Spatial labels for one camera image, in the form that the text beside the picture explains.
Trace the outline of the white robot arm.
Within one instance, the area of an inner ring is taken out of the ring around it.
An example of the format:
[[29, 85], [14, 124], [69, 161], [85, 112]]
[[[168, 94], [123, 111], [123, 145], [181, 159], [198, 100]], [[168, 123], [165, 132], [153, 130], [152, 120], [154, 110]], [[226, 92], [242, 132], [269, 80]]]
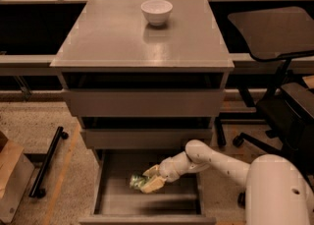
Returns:
[[279, 155], [265, 154], [245, 163], [199, 140], [143, 173], [139, 189], [148, 194], [180, 176], [214, 167], [245, 190], [246, 225], [310, 225], [313, 191], [299, 170]]

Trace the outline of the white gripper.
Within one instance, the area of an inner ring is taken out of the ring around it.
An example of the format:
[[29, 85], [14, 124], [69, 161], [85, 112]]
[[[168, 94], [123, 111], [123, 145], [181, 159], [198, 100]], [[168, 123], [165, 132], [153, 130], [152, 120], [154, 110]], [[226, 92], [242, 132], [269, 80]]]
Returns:
[[186, 174], [192, 165], [192, 161], [183, 151], [173, 157], [163, 160], [143, 172], [144, 184], [139, 188], [143, 193], [149, 194], [163, 188], [166, 181], [175, 182]]

